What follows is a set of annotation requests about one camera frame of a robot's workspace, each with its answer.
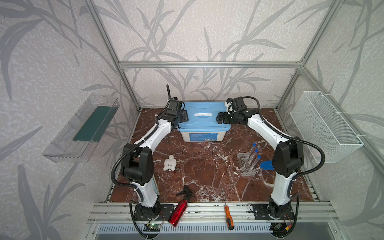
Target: white wire basket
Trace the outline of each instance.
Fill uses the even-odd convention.
[[[320,91],[304,91],[291,116],[303,139],[324,151],[325,162],[338,162],[363,146],[360,137]],[[320,153],[308,148],[319,163]]]

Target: blue lid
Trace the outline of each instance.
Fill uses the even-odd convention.
[[[219,124],[218,113],[226,112],[224,102],[187,102],[185,110],[188,122],[179,123],[180,132],[225,132],[231,129],[230,124]]]
[[[273,170],[272,161],[265,161],[260,163],[260,168],[264,170]]]

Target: screwdriver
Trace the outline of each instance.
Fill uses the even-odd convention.
[[[229,213],[229,207],[227,206],[227,202],[225,200],[224,188],[221,188],[221,189],[223,190],[223,196],[224,196],[224,202],[225,202],[224,210],[225,210],[225,214],[227,215],[228,229],[229,230],[233,230],[234,229],[234,227],[233,227],[233,220],[232,220],[231,214]]]

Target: wall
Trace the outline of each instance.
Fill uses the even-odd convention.
[[[344,1],[306,68],[383,153],[384,1]],[[291,134],[289,112],[302,91],[299,78],[280,113]],[[313,162],[306,153],[307,168]],[[351,240],[382,239],[384,177],[361,149],[310,174],[321,200],[330,200]]]
[[[331,0],[95,0],[119,61],[299,61]],[[276,106],[292,69],[125,69],[140,105],[242,94]]]
[[[137,111],[82,1],[3,0],[0,15],[0,239],[78,239]],[[90,93],[121,105],[89,162],[43,157]]]

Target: orange screwdriver handle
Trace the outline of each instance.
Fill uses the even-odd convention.
[[[233,227],[233,220],[232,220],[231,214],[229,213],[229,207],[228,206],[224,206],[224,210],[225,210],[225,213],[227,215],[228,229],[229,230],[233,230],[234,229],[234,227]]]

